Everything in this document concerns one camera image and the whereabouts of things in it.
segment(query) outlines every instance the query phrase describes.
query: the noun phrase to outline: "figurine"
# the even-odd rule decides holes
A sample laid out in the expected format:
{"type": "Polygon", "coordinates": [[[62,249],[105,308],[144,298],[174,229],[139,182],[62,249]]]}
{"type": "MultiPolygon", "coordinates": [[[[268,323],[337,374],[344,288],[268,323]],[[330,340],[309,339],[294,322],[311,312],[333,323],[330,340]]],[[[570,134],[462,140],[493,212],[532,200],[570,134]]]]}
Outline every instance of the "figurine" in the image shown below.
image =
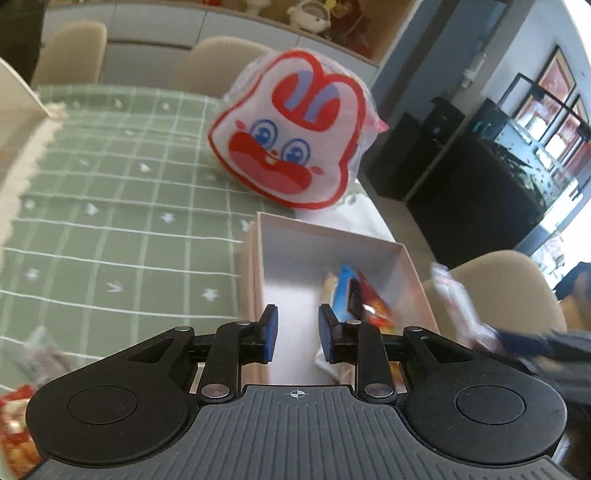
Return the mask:
{"type": "Polygon", "coordinates": [[[304,0],[287,9],[290,25],[307,32],[320,34],[330,28],[330,12],[320,2],[304,0]]]}

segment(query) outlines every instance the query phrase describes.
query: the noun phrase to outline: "plastic wrapping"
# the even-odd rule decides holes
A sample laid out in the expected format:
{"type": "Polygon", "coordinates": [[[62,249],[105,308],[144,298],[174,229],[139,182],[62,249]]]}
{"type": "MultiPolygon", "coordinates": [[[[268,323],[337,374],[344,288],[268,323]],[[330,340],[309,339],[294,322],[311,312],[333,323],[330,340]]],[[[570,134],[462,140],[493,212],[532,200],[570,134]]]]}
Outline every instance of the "plastic wrapping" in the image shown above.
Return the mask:
{"type": "Polygon", "coordinates": [[[74,371],[70,359],[61,352],[43,326],[36,328],[25,342],[20,366],[35,388],[74,371]]]}
{"type": "Polygon", "coordinates": [[[209,144],[252,190],[292,208],[335,204],[387,126],[367,86],[317,52],[273,51],[223,98],[209,144]]]}
{"type": "Polygon", "coordinates": [[[503,353],[496,330],[480,322],[464,285],[454,280],[449,269],[443,265],[434,263],[431,274],[433,285],[456,328],[456,342],[480,351],[503,353]]]}

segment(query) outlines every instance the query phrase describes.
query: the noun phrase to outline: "bunny face pillow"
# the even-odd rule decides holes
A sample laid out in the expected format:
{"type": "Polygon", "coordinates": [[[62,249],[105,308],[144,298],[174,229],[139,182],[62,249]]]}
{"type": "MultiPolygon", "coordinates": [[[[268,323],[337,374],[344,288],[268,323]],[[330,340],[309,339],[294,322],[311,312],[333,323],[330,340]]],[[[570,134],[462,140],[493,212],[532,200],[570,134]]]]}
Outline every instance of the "bunny face pillow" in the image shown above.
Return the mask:
{"type": "Polygon", "coordinates": [[[293,208],[336,203],[383,125],[367,87],[309,51],[255,60],[233,90],[208,134],[213,152],[241,182],[293,208]]]}

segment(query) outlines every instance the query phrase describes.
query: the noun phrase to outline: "cardboard box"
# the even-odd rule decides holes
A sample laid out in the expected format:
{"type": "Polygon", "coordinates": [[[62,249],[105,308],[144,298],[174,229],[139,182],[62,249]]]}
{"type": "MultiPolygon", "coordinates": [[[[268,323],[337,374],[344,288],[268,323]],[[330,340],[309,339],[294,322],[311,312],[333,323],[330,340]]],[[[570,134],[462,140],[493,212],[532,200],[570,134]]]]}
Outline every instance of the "cardboard box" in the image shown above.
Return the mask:
{"type": "Polygon", "coordinates": [[[280,216],[259,213],[242,251],[243,315],[256,321],[268,303],[279,308],[273,361],[243,369],[243,382],[326,385],[333,378],[314,364],[320,339],[318,307],[328,271],[360,269],[398,316],[400,332],[437,323],[404,245],[280,216]]]}

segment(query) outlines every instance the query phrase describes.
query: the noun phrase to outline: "fish tank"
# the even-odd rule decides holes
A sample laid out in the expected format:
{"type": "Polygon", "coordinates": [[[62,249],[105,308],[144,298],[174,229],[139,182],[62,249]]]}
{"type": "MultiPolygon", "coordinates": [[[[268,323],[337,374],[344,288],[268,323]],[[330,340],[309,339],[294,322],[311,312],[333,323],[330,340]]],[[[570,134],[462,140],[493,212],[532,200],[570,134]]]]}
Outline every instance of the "fish tank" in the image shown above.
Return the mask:
{"type": "MultiPolygon", "coordinates": [[[[546,146],[511,118],[501,107],[515,85],[525,79],[518,74],[498,103],[487,99],[472,119],[469,128],[479,137],[480,142],[495,153],[513,181],[525,190],[528,197],[539,208],[541,224],[552,232],[572,211],[580,200],[579,183],[567,172],[546,146]]],[[[536,95],[550,95],[544,89],[536,95]]],[[[562,108],[570,108],[560,102],[562,108]]]]}

